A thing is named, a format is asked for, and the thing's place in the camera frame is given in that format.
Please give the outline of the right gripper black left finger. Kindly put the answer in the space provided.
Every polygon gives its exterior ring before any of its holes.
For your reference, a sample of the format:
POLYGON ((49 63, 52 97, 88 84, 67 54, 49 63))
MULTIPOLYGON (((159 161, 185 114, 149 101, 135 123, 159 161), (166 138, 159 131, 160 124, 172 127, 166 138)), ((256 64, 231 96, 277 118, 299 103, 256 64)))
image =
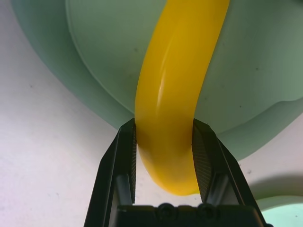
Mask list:
POLYGON ((85 227, 114 226, 118 207, 134 204, 136 142, 136 126, 132 118, 119 128, 99 163, 85 227))

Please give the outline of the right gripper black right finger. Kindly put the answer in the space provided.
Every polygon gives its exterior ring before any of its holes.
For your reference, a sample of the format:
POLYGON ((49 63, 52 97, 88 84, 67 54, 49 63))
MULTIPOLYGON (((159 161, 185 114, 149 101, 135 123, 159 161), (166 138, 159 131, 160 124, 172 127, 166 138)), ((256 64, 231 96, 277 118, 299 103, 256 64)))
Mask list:
POLYGON ((208 227, 263 227, 265 219, 235 157, 209 125, 193 121, 192 154, 208 227))

